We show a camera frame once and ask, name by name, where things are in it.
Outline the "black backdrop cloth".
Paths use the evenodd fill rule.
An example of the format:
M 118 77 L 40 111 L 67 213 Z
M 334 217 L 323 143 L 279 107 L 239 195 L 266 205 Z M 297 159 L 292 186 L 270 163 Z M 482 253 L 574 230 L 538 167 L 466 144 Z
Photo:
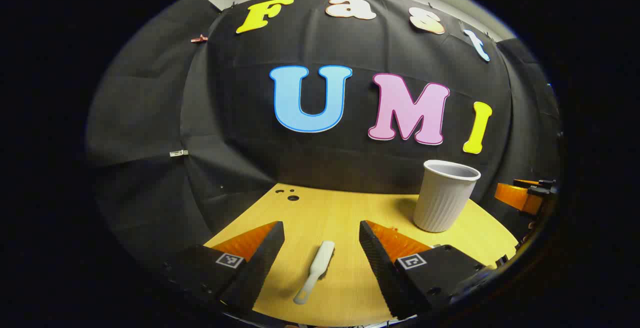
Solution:
M 99 210 L 151 267 L 277 183 L 417 194 L 431 159 L 480 171 L 471 199 L 521 239 L 498 183 L 564 173 L 528 48 L 413 0 L 179 0 L 110 64 L 86 136 Z

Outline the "wooden desktop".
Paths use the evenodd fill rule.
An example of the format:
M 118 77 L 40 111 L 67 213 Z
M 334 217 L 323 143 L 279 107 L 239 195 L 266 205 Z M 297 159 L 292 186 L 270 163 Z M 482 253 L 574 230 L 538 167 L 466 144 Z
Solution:
M 477 203 L 468 201 L 446 232 L 430 233 L 413 223 L 417 199 L 416 195 L 324 191 L 277 183 L 206 246 L 212 248 L 256 227 L 281 221 L 285 242 L 253 310 L 313 326 L 379 324 L 393 317 L 359 242 L 361 221 L 393 228 L 423 244 L 450 244 L 484 265 L 515 255 L 515 237 Z M 306 281 L 324 240 L 335 243 L 326 276 L 304 305 L 296 305 L 294 296 Z

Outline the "white ribbed garbage bin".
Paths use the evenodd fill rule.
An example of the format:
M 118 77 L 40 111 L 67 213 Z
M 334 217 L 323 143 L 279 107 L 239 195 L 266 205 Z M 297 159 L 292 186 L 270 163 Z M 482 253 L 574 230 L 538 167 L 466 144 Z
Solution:
M 444 160 L 423 163 L 423 179 L 414 206 L 413 223 L 426 232 L 450 229 L 482 177 L 477 169 Z

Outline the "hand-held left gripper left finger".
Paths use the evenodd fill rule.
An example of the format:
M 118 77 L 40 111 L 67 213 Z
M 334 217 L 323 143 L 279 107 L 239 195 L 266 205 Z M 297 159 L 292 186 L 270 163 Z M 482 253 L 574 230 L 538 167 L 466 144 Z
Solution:
M 249 314 L 285 242 L 274 221 L 219 243 L 194 245 L 162 265 L 169 287 L 195 303 L 239 316 Z

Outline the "small white broom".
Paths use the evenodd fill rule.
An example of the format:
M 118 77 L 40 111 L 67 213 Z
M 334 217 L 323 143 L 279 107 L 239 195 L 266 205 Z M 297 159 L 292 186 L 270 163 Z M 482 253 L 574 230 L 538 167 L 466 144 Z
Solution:
M 335 252 L 335 243 L 331 240 L 324 240 L 320 244 L 311 262 L 308 276 L 302 288 L 295 295 L 293 301 L 296 305 L 305 305 L 309 300 L 315 285 L 320 278 L 324 277 L 329 268 L 331 259 Z

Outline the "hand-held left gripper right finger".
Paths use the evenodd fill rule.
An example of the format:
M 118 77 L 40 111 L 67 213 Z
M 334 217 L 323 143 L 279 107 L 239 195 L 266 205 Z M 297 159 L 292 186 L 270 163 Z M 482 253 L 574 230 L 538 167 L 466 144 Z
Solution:
M 359 224 L 359 243 L 398 319 L 446 311 L 495 272 L 454 246 L 432 248 L 369 220 Z

